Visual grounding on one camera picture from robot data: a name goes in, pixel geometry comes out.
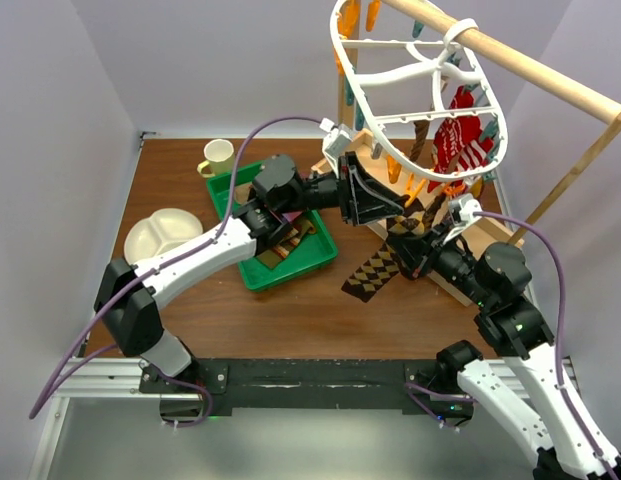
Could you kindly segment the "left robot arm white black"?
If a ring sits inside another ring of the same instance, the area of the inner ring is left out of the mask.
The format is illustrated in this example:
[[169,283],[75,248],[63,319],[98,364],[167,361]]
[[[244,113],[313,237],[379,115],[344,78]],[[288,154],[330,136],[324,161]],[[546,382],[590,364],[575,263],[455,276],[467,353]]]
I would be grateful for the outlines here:
[[288,213],[337,208],[345,222],[359,226],[402,214],[404,201],[369,175],[353,152],[338,159],[335,171],[308,177],[291,157],[275,155],[262,163],[248,201],[215,228],[134,265],[111,261],[95,301],[97,316],[125,356],[141,357],[173,391],[186,392],[197,380],[194,357],[160,318],[172,300],[276,246],[292,228]]

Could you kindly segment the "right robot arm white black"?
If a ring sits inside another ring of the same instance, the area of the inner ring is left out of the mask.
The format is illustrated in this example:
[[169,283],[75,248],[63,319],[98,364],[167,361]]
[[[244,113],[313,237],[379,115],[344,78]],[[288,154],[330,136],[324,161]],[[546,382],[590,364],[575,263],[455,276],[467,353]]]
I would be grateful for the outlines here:
[[482,354],[459,341],[436,356],[435,379],[449,393],[478,402],[526,453],[536,479],[621,479],[621,452],[587,412],[557,358],[558,340],[523,291],[531,280],[523,252],[495,242],[475,258],[467,245],[432,233],[390,240],[402,274],[435,272],[475,303],[485,342],[528,395],[497,378]]

